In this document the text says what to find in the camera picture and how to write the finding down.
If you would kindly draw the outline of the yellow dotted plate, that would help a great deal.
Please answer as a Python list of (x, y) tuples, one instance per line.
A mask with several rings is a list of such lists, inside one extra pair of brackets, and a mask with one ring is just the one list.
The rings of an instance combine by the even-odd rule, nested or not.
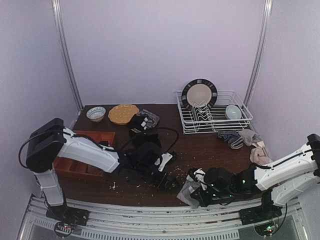
[(116, 125), (126, 125), (139, 111), (140, 110), (136, 105), (120, 104), (109, 111), (108, 118)]

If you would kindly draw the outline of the blue patterned bowl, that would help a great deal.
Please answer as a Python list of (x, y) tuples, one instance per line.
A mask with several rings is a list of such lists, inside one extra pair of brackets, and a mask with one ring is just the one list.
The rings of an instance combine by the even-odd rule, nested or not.
[(106, 109), (102, 106), (96, 106), (89, 109), (86, 113), (86, 117), (95, 123), (99, 123), (103, 120), (106, 114)]

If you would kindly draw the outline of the right metal corner post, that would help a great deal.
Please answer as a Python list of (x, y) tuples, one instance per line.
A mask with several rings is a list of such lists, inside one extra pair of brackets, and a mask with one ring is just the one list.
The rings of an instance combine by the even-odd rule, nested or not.
[(255, 53), (252, 71), (250, 74), (249, 83), (248, 83), (246, 94), (245, 94), (244, 101), (243, 101), (243, 103), (247, 107), (249, 106), (249, 104), (252, 100), (254, 90), (255, 90), (255, 87), (256, 87), (256, 84), (258, 81), (258, 76), (259, 76), (260, 69), (261, 69), (261, 61), (262, 61), (263, 54), (265, 51), (269, 23), (270, 23), (271, 15), (272, 15), (272, 7), (273, 7), (273, 0), (265, 0), (264, 1), (264, 9), (263, 9), (263, 15), (262, 15), (262, 20), (261, 20), (257, 49), (256, 49), (256, 53)]

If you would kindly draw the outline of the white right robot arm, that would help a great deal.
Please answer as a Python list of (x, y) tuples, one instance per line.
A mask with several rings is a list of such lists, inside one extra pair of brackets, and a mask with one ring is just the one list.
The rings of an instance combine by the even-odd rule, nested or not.
[(259, 206), (239, 211), (243, 225), (280, 217), (288, 201), (320, 182), (320, 137), (310, 134), (300, 149), (265, 165), (252, 163), (239, 173), (222, 167), (191, 168), (188, 179), (197, 185), (187, 187), (190, 197), (201, 207), (260, 197)]

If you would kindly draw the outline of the black rimmed beige plate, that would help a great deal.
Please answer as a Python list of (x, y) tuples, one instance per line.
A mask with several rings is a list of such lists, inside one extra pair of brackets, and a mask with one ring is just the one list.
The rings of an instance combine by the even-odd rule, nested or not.
[(190, 81), (181, 92), (182, 105), (187, 110), (192, 108), (212, 108), (218, 98), (216, 86), (209, 80), (198, 78)]

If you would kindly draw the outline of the metal front rail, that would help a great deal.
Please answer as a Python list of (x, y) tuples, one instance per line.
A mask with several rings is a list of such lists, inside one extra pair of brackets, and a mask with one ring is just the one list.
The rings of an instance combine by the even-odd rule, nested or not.
[[(272, 237), (261, 237), (258, 224), (243, 225), (240, 210), (258, 207), (261, 201), (234, 202), (192, 209), (188, 206), (146, 207), (100, 204), (67, 199), (71, 207), (89, 212), (86, 226), (77, 226), (66, 240), (311, 240), (298, 199), (287, 204), (282, 227)], [(58, 240), (57, 220), (46, 217), (44, 198), (31, 196), (17, 240)]]

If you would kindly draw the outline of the metal corner post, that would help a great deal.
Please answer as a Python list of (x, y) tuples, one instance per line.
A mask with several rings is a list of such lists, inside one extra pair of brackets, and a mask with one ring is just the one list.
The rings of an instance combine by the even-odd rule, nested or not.
[(258, 81), (258, 76), (259, 76), (260, 69), (261, 69), (261, 61), (262, 61), (263, 54), (265, 51), (269, 23), (270, 23), (271, 15), (272, 15), (272, 7), (273, 7), (273, 0), (265, 0), (264, 1), (264, 9), (263, 9), (263, 15), (262, 15), (262, 20), (261, 20), (257, 49), (256, 49), (256, 53), (255, 53), (252, 71), (250, 74), (249, 83), (248, 83), (246, 94), (245, 94), (244, 101), (243, 101), (243, 103), (247, 107), (249, 106), (249, 104), (252, 100), (254, 90), (255, 90), (255, 87), (256, 87), (256, 84)]
[(67, 72), (68, 82), (70, 84), (71, 92), (77, 107), (77, 110), (80, 112), (83, 110), (84, 106), (81, 100), (80, 92), (76, 83), (75, 74), (73, 71), (71, 58), (68, 50), (68, 44), (66, 39), (66, 34), (64, 30), (63, 24), (63, 16), (61, 10), (61, 4), (59, 0), (52, 0), (52, 8), (53, 8), (53, 17), (57, 30), (58, 40), (62, 52), (63, 62)]

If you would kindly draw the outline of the left metal corner post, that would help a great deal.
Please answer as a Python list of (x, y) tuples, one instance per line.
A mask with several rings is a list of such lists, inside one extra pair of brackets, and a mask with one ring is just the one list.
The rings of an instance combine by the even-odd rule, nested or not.
[(61, 10), (61, 4), (59, 0), (52, 0), (52, 8), (53, 8), (53, 17), (57, 30), (58, 40), (62, 52), (63, 62), (67, 72), (68, 82), (70, 84), (71, 92), (77, 107), (77, 110), (80, 112), (83, 110), (84, 106), (81, 100), (80, 92), (76, 83), (75, 74), (73, 71), (71, 58), (68, 50), (68, 44), (66, 39), (66, 34), (64, 30), (63, 24), (63, 16)]

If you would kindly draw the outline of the grey underwear pile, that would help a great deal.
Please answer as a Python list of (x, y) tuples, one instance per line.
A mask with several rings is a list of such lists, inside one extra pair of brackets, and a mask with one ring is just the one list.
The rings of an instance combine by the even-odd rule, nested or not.
[(147, 118), (146, 127), (148, 129), (155, 128), (160, 121), (160, 117), (158, 115), (146, 109), (140, 110), (137, 113), (137, 116)]

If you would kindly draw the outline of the black underwear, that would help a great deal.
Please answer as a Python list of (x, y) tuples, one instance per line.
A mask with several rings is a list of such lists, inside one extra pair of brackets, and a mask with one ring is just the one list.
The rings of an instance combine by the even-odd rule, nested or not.
[(147, 118), (144, 118), (143, 116), (137, 116), (137, 114), (135, 114), (130, 120), (130, 122), (127, 124), (129, 128), (129, 137), (133, 139), (133, 146), (135, 148), (139, 148), (142, 144), (150, 142), (161, 148), (162, 145), (159, 139), (159, 134), (147, 133), (147, 130), (153, 128), (147, 128), (146, 121)]

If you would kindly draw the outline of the blue striped underwear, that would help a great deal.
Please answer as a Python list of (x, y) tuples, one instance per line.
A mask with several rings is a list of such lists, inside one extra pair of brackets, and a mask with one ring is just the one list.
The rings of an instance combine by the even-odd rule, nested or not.
[(233, 150), (238, 150), (244, 145), (244, 138), (235, 130), (219, 131), (217, 138), (223, 140)]

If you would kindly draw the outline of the light green bowl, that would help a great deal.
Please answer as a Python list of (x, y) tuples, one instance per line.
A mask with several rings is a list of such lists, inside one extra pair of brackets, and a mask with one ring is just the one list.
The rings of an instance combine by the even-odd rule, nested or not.
[(242, 117), (242, 112), (238, 106), (230, 104), (225, 108), (225, 117), (229, 120), (238, 120)]

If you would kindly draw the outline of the grey white underwear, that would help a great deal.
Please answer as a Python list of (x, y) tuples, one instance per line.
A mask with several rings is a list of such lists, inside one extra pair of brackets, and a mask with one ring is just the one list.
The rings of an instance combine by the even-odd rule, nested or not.
[(192, 208), (198, 208), (200, 203), (198, 200), (191, 197), (191, 194), (195, 192), (201, 184), (194, 181), (189, 175), (187, 175), (184, 185), (177, 194), (176, 198), (182, 201), (183, 203), (189, 205)]

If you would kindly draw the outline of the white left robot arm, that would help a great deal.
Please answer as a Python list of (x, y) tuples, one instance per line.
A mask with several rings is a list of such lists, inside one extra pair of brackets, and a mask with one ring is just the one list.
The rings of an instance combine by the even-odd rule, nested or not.
[(165, 172), (166, 165), (176, 154), (162, 149), (158, 134), (151, 133), (146, 122), (147, 119), (143, 118), (139, 124), (130, 123), (130, 139), (119, 149), (75, 133), (65, 127), (60, 118), (54, 118), (34, 131), (18, 151), (22, 153), (27, 147), (25, 161), (19, 157), (18, 162), (33, 172), (44, 193), (47, 216), (67, 222), (71, 218), (85, 220), (89, 215), (84, 209), (67, 205), (54, 167), (57, 157), (88, 164), (105, 173), (127, 168), (150, 178), (152, 184), (162, 191), (177, 188), (176, 177)]

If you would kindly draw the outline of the grey cloth by rack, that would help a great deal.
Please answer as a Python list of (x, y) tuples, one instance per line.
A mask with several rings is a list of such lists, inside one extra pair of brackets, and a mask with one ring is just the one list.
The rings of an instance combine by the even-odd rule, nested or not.
[(239, 131), (238, 134), (243, 137), (243, 142), (247, 146), (251, 146), (252, 144), (257, 144), (262, 141), (260, 135), (250, 129), (243, 129)]

